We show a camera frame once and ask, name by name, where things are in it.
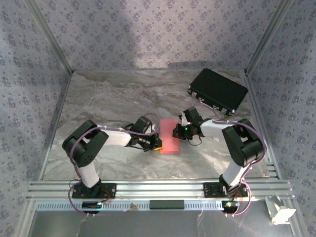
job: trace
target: black box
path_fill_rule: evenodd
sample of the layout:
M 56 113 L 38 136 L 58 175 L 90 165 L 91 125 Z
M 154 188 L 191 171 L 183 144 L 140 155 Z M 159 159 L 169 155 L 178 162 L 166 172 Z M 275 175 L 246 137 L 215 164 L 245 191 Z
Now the black box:
M 233 115 L 246 96 L 248 89 L 226 77 L 204 68 L 188 88 L 188 93 L 203 103 Z
M 150 210 L 184 210 L 184 200 L 150 200 Z

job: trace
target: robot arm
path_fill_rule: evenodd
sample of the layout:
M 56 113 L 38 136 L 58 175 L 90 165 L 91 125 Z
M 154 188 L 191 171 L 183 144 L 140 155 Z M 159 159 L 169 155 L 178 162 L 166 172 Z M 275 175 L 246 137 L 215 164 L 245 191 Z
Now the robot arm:
M 181 124 L 173 130 L 173 137 L 182 140 L 192 140 L 194 135 L 199 137 L 216 137 L 224 140 L 232 157 L 227 170 L 219 177 L 227 193 L 240 185 L 240 179 L 249 165 L 259 159 L 263 153 L 260 139 L 243 124 L 253 128 L 247 119 L 231 125 L 219 123 L 212 119 L 203 120 L 195 107 L 185 110 L 180 116 Z
M 129 124 L 121 129 L 100 127 L 100 129 L 95 129 L 87 134 L 85 140 L 79 141 L 74 149 L 71 161 L 85 188 L 92 194 L 98 192 L 95 188 L 101 181 L 95 170 L 93 160 L 103 146 L 136 147 L 138 145 L 140 146 L 138 148 L 145 152 L 161 148 L 162 141 L 158 138 L 157 133 L 145 135 L 152 126 L 152 122 L 148 118 L 141 116 L 135 124 Z M 97 124 L 87 120 L 64 141 L 62 147 L 69 157 L 77 140 L 87 131 L 96 127 L 98 127 Z

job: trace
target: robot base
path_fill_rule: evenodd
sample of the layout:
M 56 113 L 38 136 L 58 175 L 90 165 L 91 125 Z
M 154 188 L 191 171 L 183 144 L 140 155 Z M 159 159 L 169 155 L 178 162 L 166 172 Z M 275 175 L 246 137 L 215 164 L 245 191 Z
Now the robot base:
M 98 182 L 91 189 L 87 188 L 83 183 L 74 187 L 73 199 L 114 199 L 117 190 L 116 183 Z
M 240 184 L 239 187 L 227 192 L 225 185 L 222 183 L 203 183 L 203 190 L 205 198 L 230 198 L 237 194 L 240 198 L 248 197 L 247 187 L 245 184 Z

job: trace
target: wall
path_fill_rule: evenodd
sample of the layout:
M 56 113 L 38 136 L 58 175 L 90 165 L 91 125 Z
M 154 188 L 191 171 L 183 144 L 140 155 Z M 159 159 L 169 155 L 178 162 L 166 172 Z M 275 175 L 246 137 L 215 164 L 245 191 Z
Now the wall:
M 295 0 L 250 76 L 283 178 L 316 236 L 316 2 Z
M 0 6 L 0 236 L 38 178 L 69 77 L 23 1 Z
M 244 69 L 279 0 L 38 0 L 73 70 Z

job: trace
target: pink block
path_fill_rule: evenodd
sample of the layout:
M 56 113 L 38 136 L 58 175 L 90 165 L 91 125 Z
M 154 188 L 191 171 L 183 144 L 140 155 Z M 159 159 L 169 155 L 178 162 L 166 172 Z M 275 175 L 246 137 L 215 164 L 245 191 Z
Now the pink block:
M 177 119 L 160 120 L 160 139 L 162 140 L 161 154 L 178 154 L 180 152 L 179 139 L 172 137 L 172 131 L 177 126 Z

